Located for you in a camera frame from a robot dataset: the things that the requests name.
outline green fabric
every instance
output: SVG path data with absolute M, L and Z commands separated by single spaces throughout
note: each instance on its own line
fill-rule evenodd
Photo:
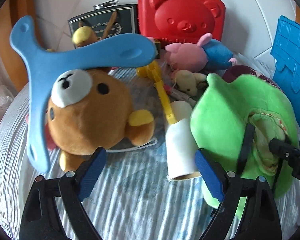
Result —
M 255 179 L 265 176 L 272 187 L 278 159 L 273 156 L 267 143 L 278 138 L 284 140 L 283 126 L 294 147 L 299 147 L 296 119 L 288 98 L 277 88 L 251 75 L 241 75 L 232 83 L 226 83 L 218 75 L 207 76 L 207 90 L 195 106 L 190 120 L 191 132 L 199 148 L 211 153 L 225 171 L 236 171 L 247 121 L 256 125 L 253 151 L 250 153 L 242 178 Z M 292 169 L 283 162 L 277 180 L 275 197 L 283 195 L 291 186 Z M 203 197 L 207 204 L 217 208 L 203 184 Z M 246 198 L 241 198 L 236 215 L 243 213 Z

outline white tile wall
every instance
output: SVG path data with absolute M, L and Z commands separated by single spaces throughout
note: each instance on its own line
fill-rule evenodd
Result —
M 35 0 L 43 41 L 49 48 L 73 49 L 67 20 L 108 0 Z M 136 3 L 137 0 L 119 0 Z M 293 0 L 223 0 L 226 20 L 223 43 L 247 57 L 274 65 L 270 50 L 280 15 L 295 19 Z

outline paper roll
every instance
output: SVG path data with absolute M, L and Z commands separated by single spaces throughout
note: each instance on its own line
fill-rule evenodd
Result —
M 194 163 L 194 153 L 198 146 L 190 130 L 192 108 L 185 101 L 174 101 L 171 107 L 178 122 L 172 125 L 166 122 L 168 178 L 197 178 L 200 173 Z

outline red bear-shaped case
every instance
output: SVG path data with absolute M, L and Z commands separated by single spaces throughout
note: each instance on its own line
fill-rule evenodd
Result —
M 140 33 L 167 44 L 221 40 L 226 7 L 221 0 L 138 0 Z

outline white plastic bag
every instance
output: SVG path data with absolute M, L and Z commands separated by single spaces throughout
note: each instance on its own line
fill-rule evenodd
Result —
M 8 107 L 14 100 L 14 96 L 7 86 L 0 86 L 0 116 L 3 117 Z

